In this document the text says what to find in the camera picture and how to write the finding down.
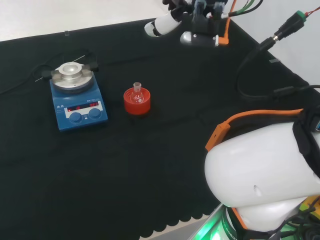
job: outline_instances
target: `white robot link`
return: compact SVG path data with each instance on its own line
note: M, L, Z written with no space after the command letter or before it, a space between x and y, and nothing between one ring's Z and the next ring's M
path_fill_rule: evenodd
M223 213L218 225L221 240L239 240L235 222L264 236L251 239L280 239L281 228L297 206L307 197L320 195L320 108L251 112L297 117L294 123L272 124L213 143L213 148L207 145L208 186L238 218L232 221L230 211ZM230 121L220 124L211 141L230 125Z
M175 30L183 20L183 14L192 16L192 31L182 34L180 41L187 45L219 45L219 21L228 0L164 0L170 12L145 25L151 37L160 37Z

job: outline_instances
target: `black cable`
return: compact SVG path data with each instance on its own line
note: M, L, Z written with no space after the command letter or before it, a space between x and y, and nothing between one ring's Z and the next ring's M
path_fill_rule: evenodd
M240 13L237 13L236 11L233 11L233 12L230 12L228 15L229 15L229 17L235 17L235 16L240 16L240 15L243 15L243 14L251 13L254 10L256 10L257 8L259 8L261 6L261 4L263 3L263 1L264 0L260 0L256 6L254 6L253 8L251 8L249 10L246 10L246 11L243 11L243 12L240 12Z
M28 80L30 78L32 79L37 79L37 76L36 76L36 71L38 71L40 68L43 68L43 67L46 67L46 68L49 68L50 70L54 70L55 68L53 68L51 65L49 65L49 63L51 61L53 61L54 59L57 59L58 57L63 57L67 54L71 54L71 53L74 53L74 54L77 54L77 53L80 53L79 55L83 54L86 58L89 56L89 55L93 55L93 58L95 59L95 61L97 61L97 56L94 54L94 52L90 51L89 49L86 49L86 48L79 48L79 49L75 49L75 50L70 50L70 51L65 51L65 52L60 52L52 57L50 57L45 63L42 63L42 64L39 64L37 66L35 66L31 71L30 73L27 75L27 77L23 80L21 80L20 82L18 82L17 84L3 90L3 91L0 91L0 95L3 95L3 94L6 94L20 86L22 86L23 84L25 84L26 82L28 82Z
M246 4L243 6L244 8L248 5L249 0L246 0Z
M38 70L39 68L42 68L42 67L48 67L48 68L52 69L52 67L51 67L50 65L48 65L48 64L45 64L45 63L44 63L44 64L40 64L40 65L34 67L34 68L31 70L31 72L29 73L29 75L28 75L25 79L23 79L22 81L18 82L18 83L17 83L16 85L14 85L14 86L11 86L11 87L7 88L6 90L0 91L0 95L5 94L5 93L8 93L8 92L10 92L11 90L14 90L14 89L20 87L21 85L25 84L31 77L33 77L34 72L35 72L36 70Z

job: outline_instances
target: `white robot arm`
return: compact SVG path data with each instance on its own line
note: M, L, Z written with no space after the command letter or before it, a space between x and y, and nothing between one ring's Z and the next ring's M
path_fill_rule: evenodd
M299 152L292 123L270 125L215 146L205 160L214 196L236 208L248 229L277 229L320 179ZM320 134L314 133L320 145Z

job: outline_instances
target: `black wire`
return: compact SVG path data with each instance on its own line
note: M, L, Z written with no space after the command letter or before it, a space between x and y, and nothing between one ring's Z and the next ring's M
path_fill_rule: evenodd
M287 86L279 89L273 90L272 93L268 95L250 95L242 91L240 87L240 76L243 73L247 64L252 61L259 53L258 49L253 50L249 53L249 55L242 61L240 64L235 77L235 90L245 99L253 100L253 101L260 101L260 100L268 100L268 99L279 99L285 96L289 96L292 94L297 94L299 92L309 90L309 89L320 89L320 85L308 85L302 87L294 87L294 86Z
M75 50L70 50L70 51L64 51L64 52L60 52L52 57L50 57L45 63L42 63L42 64L39 64L37 66L35 66L31 71L30 73L27 75L27 77L23 80L21 80L20 82L18 82L17 84L3 90L3 91L0 91L0 95L3 95L3 94L6 94L20 86L22 86L23 84L27 83L28 80L30 78L32 79L37 79L37 76L36 76L36 71L38 71L40 68L43 68L43 67L46 67L46 68L49 68L50 70L54 70L55 68L53 68L51 65L49 65L49 63L51 61L53 61L54 59L57 59L58 57L64 57L65 55L67 54L71 54L71 53L74 53L74 54L77 54L77 53L80 53L79 55L84 55L86 57L88 57L89 55L93 55L95 61L97 61L97 56L94 54L94 52L90 51L89 49L87 48L79 48L79 49L75 49Z
M11 86L11 87L7 88L6 90L0 91L0 95L5 94L7 92L10 92L11 90L16 89L16 88L20 87L21 85L25 84L31 77L33 77L34 72L36 70L38 70L39 68L42 68L42 67L48 67L48 68L52 69L52 67L50 65L48 65L48 64L45 64L45 63L44 64L40 64L40 65L34 67L31 70L31 72L29 73L29 75L25 79L23 79L22 81L18 82L14 86Z
M242 61L240 64L238 70L236 71L236 77L235 77L235 90L244 98L251 99L251 100L267 100L270 96L269 95L249 95L244 93L240 88L240 75L244 71L245 66L253 60L257 55L259 51L254 50L249 53L249 55Z
M256 10L257 8L259 8L261 6L261 4L263 3L263 1L264 0L260 0L256 6L254 6L253 8L251 8L251 9L249 9L247 11L243 11L243 12L240 12L240 13L237 13L236 11L230 12L229 13L229 17L235 17L235 16L240 16L240 15L243 15L243 14L251 13L254 10Z
M244 8L248 5L249 0L246 0L246 4L243 6Z

